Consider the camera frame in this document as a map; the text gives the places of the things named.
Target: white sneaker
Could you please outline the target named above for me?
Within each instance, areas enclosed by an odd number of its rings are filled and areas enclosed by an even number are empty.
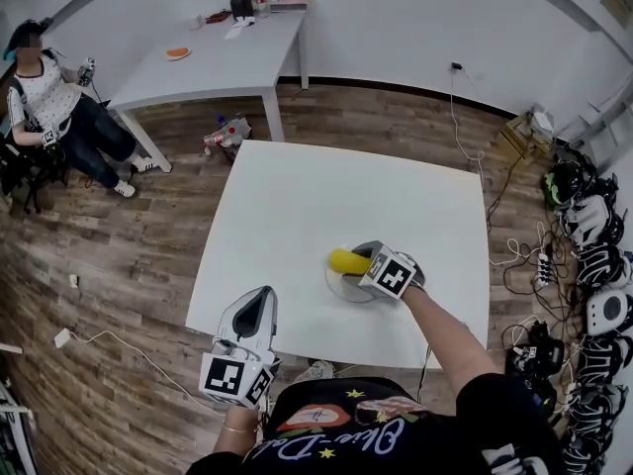
[[[115,192],[123,195],[124,197],[132,197],[135,194],[136,189],[127,181],[119,180],[115,187]]]
[[[137,156],[132,165],[138,169],[138,172],[146,172],[149,169],[153,169],[154,167],[158,167],[158,164],[154,162],[151,158],[143,158],[142,156]]]

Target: small box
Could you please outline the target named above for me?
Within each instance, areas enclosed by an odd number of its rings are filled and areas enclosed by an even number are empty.
[[[408,262],[383,245],[358,286],[375,296],[399,299],[414,274],[415,269]]]
[[[269,0],[270,12],[308,12],[310,0]]]
[[[534,158],[549,153],[552,147],[547,137],[539,135],[529,125],[527,115],[507,122],[497,134],[495,143],[511,162],[521,158],[517,166],[529,165]]]
[[[204,353],[198,389],[218,403],[252,410],[272,381],[261,361]]]

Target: white patterned shirt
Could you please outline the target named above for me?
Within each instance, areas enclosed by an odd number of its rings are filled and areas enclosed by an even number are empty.
[[[42,74],[24,77],[16,74],[27,96],[31,115],[41,127],[59,125],[66,120],[77,105],[81,91],[77,86],[66,83],[61,75],[61,68],[56,60],[45,54],[40,56]],[[11,118],[11,127],[24,122],[26,112],[18,90],[9,88],[7,105]]]

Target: woman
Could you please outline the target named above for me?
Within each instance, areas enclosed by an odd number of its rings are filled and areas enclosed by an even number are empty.
[[[421,288],[409,286],[402,299],[444,369],[456,417],[431,413],[385,378],[304,381],[281,393],[256,446],[257,414],[230,408],[214,453],[188,475],[341,465],[376,473],[565,473],[558,439],[523,385],[499,374],[468,328]]]
[[[7,103],[13,137],[23,146],[58,142],[68,164],[132,197],[134,186],[119,178],[99,150],[114,160],[129,161],[139,171],[155,167],[136,152],[135,139],[99,104],[72,85],[77,72],[62,68],[56,54],[42,50],[41,35],[47,26],[35,21],[20,25],[5,49],[5,59],[15,59],[15,79]]]

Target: square white table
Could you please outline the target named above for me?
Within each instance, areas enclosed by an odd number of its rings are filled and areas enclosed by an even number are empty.
[[[426,342],[403,303],[352,304],[325,282],[334,248],[373,239],[412,255],[431,297],[486,346],[488,236],[477,174],[280,142],[242,145],[209,233],[187,327],[217,333],[226,307],[270,285],[278,297],[273,349],[422,367]],[[438,367],[434,357],[429,367]]]
[[[234,39],[225,39],[234,23],[231,17],[199,30],[181,30],[153,47],[108,108],[117,111],[165,172],[171,170],[171,164],[130,109],[185,100],[258,95],[264,101],[271,139],[283,141],[275,86],[284,60],[297,41],[301,85],[308,89],[305,15],[301,11],[271,14],[242,29]],[[189,48],[191,54],[167,61],[167,51],[180,47]]]

